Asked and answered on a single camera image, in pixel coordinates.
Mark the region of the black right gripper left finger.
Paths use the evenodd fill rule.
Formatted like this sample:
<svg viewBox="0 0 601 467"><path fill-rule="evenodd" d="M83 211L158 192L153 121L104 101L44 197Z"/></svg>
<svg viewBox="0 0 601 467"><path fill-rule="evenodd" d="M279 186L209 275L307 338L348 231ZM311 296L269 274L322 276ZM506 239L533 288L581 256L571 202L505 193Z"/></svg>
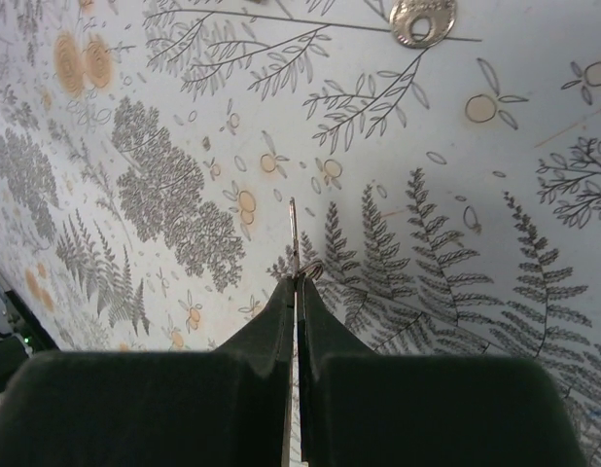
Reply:
<svg viewBox="0 0 601 467"><path fill-rule="evenodd" d="M11 379L0 466L286 466L295 282L211 351L46 351Z"/></svg>

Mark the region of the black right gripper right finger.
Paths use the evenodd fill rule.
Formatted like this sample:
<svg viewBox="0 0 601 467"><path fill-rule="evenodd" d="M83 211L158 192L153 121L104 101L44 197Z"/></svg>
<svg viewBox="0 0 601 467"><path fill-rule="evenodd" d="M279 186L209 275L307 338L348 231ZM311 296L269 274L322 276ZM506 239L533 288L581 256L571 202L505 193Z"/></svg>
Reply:
<svg viewBox="0 0 601 467"><path fill-rule="evenodd" d="M311 466L583 466L550 376L509 357L385 356L297 281L301 458Z"/></svg>

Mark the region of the silver key of small padlock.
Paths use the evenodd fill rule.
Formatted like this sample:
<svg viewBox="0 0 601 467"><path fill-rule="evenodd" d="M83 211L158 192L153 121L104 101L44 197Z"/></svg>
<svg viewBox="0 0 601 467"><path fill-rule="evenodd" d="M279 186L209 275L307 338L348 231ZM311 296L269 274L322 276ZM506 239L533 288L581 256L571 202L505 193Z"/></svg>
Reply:
<svg viewBox="0 0 601 467"><path fill-rule="evenodd" d="M298 230L298 218L297 218L297 207L294 198L290 198L289 201L289 214L290 214L290 225L292 235L292 272L293 277L297 278L301 274L309 277L310 279L317 280L324 270L323 263L320 260L314 260L305 266L301 266L300 256L300 241L299 241L299 230Z"/></svg>

